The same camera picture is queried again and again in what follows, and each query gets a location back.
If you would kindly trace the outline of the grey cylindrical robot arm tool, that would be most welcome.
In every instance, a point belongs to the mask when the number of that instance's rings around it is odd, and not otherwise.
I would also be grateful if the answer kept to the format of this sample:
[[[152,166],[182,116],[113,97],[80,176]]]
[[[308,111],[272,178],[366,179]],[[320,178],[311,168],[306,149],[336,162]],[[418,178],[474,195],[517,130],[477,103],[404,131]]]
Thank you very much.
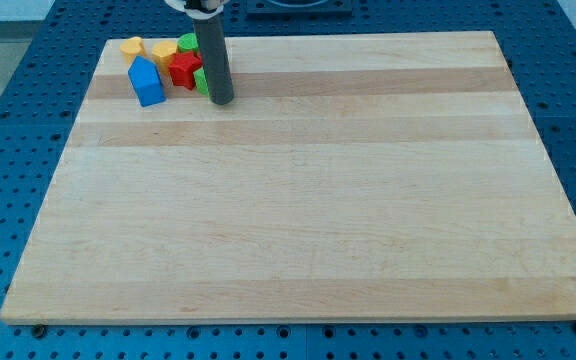
[[[194,32],[210,100],[216,105],[227,105],[234,98],[234,87],[230,72],[221,15],[209,19],[194,20]]]

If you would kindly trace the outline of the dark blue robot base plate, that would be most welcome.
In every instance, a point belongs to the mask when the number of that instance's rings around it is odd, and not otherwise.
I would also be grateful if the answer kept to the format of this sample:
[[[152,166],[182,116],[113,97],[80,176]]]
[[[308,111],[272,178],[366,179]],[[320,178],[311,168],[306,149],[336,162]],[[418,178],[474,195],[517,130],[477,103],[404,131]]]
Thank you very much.
[[[250,16],[270,15],[349,15],[353,0],[245,0]]]

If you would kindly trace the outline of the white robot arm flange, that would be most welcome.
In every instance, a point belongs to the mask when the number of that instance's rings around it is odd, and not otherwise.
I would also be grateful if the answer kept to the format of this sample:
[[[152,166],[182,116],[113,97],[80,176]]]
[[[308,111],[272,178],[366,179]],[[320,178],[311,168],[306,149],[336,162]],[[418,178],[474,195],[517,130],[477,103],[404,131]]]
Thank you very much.
[[[172,9],[188,15],[193,20],[208,20],[223,12],[230,0],[164,0]]]

